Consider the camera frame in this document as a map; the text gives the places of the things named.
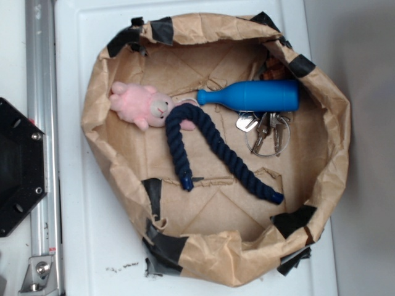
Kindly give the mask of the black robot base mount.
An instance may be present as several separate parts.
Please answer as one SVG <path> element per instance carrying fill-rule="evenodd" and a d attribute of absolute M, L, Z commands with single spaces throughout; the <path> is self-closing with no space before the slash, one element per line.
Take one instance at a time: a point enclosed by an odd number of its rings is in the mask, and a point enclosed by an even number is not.
<path fill-rule="evenodd" d="M 44 136 L 1 98 L 1 237 L 9 236 L 46 195 Z"/>

